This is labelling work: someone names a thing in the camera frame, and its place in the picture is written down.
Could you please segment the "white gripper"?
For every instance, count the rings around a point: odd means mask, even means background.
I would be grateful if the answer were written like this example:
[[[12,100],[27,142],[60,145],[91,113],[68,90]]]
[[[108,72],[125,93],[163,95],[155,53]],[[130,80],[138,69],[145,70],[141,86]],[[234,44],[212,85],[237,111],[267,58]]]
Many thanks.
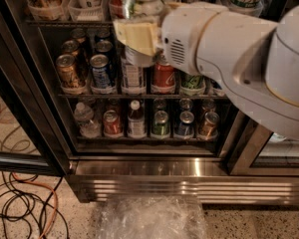
[[[125,46],[147,56],[161,50],[175,68],[199,75],[195,56],[200,35],[207,22],[219,13],[217,4],[166,2],[167,14],[160,27],[158,18],[119,19],[113,22],[117,39]]]

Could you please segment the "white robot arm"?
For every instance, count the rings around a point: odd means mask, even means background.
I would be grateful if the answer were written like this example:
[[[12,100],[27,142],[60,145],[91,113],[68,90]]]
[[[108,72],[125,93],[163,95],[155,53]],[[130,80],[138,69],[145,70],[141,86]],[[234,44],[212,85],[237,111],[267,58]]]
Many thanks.
[[[163,51],[173,67],[216,81],[259,124],[299,139],[299,6],[273,22],[175,3],[162,16],[120,19],[114,28],[124,45],[148,56]]]

